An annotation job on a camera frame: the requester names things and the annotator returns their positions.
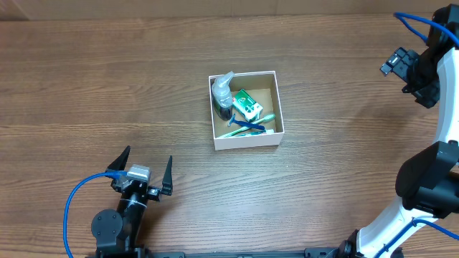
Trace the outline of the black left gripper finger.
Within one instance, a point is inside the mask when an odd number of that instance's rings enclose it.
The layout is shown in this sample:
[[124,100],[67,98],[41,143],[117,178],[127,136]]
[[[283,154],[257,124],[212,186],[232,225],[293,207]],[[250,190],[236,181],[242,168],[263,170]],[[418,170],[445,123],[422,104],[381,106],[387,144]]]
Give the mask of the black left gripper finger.
[[164,172],[164,177],[162,180],[161,193],[163,195],[171,196],[173,193],[173,179],[172,179],[172,163],[173,157],[169,156],[169,160]]
[[124,171],[131,147],[126,146],[124,151],[107,167],[106,171]]

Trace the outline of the blue disposable razor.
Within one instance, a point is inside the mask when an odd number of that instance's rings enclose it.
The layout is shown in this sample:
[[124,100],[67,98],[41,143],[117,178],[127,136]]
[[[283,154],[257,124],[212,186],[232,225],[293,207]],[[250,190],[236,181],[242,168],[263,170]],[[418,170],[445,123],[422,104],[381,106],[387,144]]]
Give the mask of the blue disposable razor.
[[254,123],[249,123],[249,122],[245,122],[245,121],[240,121],[240,120],[236,120],[235,119],[236,115],[233,114],[232,117],[229,119],[229,122],[227,124],[227,126],[231,126],[233,123],[241,126],[241,127],[247,127],[249,129],[256,129],[256,130],[265,130],[265,127],[263,125],[258,125],[258,124],[254,124]]

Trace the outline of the clear pump bottle dark liquid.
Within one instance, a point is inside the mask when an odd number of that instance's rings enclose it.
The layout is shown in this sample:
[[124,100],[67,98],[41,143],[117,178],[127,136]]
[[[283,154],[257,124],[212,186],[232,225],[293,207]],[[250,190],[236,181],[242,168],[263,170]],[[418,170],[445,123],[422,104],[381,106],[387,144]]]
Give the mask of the clear pump bottle dark liquid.
[[213,106],[216,113],[222,120],[229,120],[232,117],[232,92],[230,81],[234,77],[234,72],[218,77],[212,87]]

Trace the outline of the green white soap packet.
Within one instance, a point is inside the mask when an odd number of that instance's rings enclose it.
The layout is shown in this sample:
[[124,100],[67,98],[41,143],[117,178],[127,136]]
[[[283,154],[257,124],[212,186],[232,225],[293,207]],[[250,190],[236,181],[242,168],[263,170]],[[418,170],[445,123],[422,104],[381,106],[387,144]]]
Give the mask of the green white soap packet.
[[263,110],[263,106],[253,99],[245,89],[236,93],[232,99],[232,105],[247,122],[258,120]]

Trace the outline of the green white toothbrush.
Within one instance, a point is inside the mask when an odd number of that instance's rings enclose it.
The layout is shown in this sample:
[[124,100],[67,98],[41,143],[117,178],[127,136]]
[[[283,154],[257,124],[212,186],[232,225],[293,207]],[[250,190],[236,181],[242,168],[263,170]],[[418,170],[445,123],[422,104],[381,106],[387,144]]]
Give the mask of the green white toothbrush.
[[235,119],[235,115],[232,116],[232,118],[229,120],[229,125],[235,123],[237,125],[240,126],[239,129],[237,130],[234,130],[230,133],[226,133],[224,135],[221,135],[220,138],[228,138],[228,137],[232,137],[238,133],[242,133],[242,132],[245,132],[249,129],[257,129],[257,130],[261,130],[261,131],[264,131],[265,130],[265,127],[262,125],[263,123],[268,123],[272,120],[275,119],[275,114],[272,113],[272,114],[269,114],[269,115],[266,115],[264,116],[263,118],[260,118],[254,122],[246,122],[246,121],[239,121],[239,120],[236,120]]

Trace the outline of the red teal toothpaste tube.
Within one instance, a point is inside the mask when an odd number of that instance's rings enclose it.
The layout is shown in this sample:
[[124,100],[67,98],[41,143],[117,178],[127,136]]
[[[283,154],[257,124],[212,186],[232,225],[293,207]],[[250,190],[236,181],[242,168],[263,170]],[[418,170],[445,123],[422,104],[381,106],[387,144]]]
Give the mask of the red teal toothpaste tube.
[[260,131],[254,131],[250,133],[242,133],[242,134],[237,134],[234,137],[248,137],[248,136],[254,136],[254,135],[269,135],[273,134],[275,131],[273,129],[267,129],[267,130],[260,130]]

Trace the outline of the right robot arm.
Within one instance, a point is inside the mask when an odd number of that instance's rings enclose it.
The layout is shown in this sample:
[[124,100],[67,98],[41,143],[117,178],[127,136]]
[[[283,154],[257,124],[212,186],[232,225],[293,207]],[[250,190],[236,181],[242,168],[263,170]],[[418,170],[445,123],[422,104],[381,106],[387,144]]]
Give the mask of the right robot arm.
[[402,12],[394,17],[429,25],[428,35],[419,36],[427,49],[418,54],[400,47],[380,70],[402,79],[402,91],[418,104],[440,106],[437,130],[432,145],[402,164],[393,202],[343,241],[334,257],[401,257],[402,243],[424,226],[458,238],[436,224],[458,212],[458,175],[451,171],[458,164],[458,5],[438,9],[431,19]]

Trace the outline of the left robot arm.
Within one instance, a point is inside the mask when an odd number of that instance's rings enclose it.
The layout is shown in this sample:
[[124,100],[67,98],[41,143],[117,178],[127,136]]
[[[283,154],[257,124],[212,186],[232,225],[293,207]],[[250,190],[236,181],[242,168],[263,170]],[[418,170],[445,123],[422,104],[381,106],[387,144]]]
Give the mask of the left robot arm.
[[95,215],[91,231],[96,240],[96,257],[152,257],[153,253],[137,243],[148,201],[160,201],[173,193],[172,163],[169,158],[161,187],[150,184],[150,168],[133,165],[126,169],[131,147],[106,168],[111,187],[121,194],[117,209],[105,209]]

